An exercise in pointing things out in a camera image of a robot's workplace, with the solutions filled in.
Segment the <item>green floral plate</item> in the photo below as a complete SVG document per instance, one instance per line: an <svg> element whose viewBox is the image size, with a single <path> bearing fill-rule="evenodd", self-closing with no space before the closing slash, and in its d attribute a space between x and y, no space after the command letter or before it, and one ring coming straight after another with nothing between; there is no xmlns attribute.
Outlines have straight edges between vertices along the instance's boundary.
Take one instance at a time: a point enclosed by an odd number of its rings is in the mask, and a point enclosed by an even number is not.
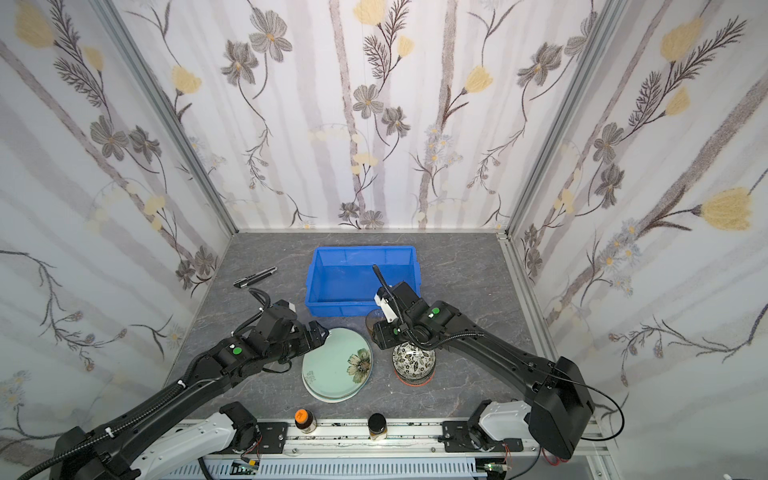
<svg viewBox="0 0 768 480"><path fill-rule="evenodd" d="M340 403L365 386L372 367L367 340L351 329L334 328L323 346L303 356L301 378L314 398Z"/></svg>

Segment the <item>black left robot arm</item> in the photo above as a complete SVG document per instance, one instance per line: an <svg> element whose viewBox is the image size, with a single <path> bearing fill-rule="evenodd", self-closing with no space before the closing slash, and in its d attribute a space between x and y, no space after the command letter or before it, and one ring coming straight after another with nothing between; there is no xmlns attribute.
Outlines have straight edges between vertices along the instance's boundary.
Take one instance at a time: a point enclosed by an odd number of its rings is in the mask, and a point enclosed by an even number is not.
<svg viewBox="0 0 768 480"><path fill-rule="evenodd" d="M136 479L134 462L164 434L209 401L264 371L325 344L329 330L300 322L280 300L190 362L178 380L128 412L89 432L75 427L60 436L54 455L20 475L51 479Z"/></svg>

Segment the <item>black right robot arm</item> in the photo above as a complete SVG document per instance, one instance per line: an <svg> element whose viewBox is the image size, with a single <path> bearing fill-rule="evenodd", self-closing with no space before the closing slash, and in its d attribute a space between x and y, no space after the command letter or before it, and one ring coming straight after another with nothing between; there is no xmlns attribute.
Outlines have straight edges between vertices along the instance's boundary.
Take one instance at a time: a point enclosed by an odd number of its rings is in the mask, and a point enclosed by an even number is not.
<svg viewBox="0 0 768 480"><path fill-rule="evenodd" d="M560 459L573 456L595 404L577 365L528 353L489 333L454 306L428 304L405 282L382 285L374 297L385 319L372 340L382 350L410 343L422 350L445 349L479 364L523 394L533 439Z"/></svg>

